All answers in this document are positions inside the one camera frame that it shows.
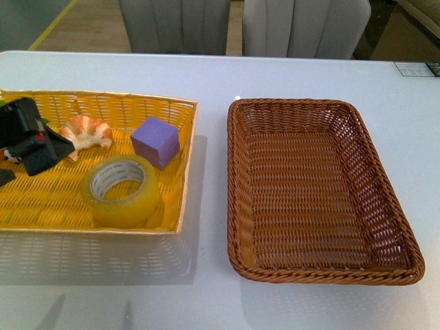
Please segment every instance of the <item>gray chair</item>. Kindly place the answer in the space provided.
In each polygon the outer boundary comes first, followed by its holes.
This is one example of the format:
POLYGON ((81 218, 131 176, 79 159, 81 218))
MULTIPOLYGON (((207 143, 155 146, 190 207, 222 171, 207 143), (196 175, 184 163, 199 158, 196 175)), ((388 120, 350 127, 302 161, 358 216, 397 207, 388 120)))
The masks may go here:
POLYGON ((226 54, 230 0, 119 0, 134 53, 226 54))
POLYGON ((243 55, 349 59, 370 15, 368 0, 245 0, 243 55))

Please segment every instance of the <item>table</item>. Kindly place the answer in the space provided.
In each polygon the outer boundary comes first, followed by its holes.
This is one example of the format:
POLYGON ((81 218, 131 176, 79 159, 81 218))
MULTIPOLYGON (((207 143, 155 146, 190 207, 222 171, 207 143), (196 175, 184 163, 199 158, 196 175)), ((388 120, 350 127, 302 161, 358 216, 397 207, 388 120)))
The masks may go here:
POLYGON ((392 62, 4 52, 0 88, 199 101, 174 238, 0 234, 0 329, 440 329, 440 80, 392 62), (235 98, 353 104, 426 261, 405 287, 255 283, 228 260, 226 118, 235 98))

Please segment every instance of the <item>yellow basket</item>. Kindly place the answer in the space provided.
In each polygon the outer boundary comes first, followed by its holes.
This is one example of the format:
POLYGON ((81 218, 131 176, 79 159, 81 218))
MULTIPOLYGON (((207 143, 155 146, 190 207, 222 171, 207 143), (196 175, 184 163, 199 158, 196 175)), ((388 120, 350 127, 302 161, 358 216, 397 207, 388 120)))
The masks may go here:
POLYGON ((33 177, 24 165, 0 162, 16 179, 0 187, 0 231, 71 232, 87 234, 179 234, 184 220, 190 156, 193 148, 198 103, 191 100, 130 93, 94 91, 6 91, 0 100, 35 100, 43 118, 58 131, 71 117, 81 114, 105 120, 113 131, 109 151, 99 147, 82 150, 76 163, 66 160, 33 177), (81 199, 79 184, 85 173, 112 155, 134 154, 130 135, 148 117, 177 127, 180 152, 164 169, 155 168, 162 201, 156 211, 135 228, 98 227, 81 199))

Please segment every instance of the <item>woven basket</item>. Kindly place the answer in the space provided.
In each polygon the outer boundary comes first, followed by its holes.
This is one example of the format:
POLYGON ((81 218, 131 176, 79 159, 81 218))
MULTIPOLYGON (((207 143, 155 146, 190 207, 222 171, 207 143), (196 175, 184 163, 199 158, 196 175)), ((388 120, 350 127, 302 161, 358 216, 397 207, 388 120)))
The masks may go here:
POLYGON ((82 114, 105 120, 113 131, 109 151, 99 147, 80 151, 76 163, 61 161, 29 177, 24 165, 2 162, 16 179, 0 187, 0 230, 94 234, 179 234, 184 219, 190 156, 198 104, 195 101, 129 93, 94 91, 5 91, 0 100, 31 97, 49 126, 57 131, 72 116, 82 114), (81 179, 97 162, 120 154, 134 154, 130 135, 149 116, 178 128, 181 151, 164 169, 155 169, 162 200, 156 211, 136 228, 101 228, 78 193, 81 179))
POLYGON ((359 113, 337 100, 231 104, 228 254, 271 283, 408 285, 425 270, 359 113))

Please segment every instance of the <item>tape roll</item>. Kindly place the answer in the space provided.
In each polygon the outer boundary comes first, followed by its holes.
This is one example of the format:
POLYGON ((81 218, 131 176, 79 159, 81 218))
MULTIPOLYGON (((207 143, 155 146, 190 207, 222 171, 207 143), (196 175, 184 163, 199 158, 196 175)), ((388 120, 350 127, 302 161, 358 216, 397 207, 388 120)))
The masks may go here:
POLYGON ((141 223, 160 200, 153 166, 137 155, 116 155, 90 168, 81 181, 80 194, 93 219, 114 228, 131 228, 141 223), (105 199, 112 187, 125 181, 140 182, 140 187, 123 199, 105 199))

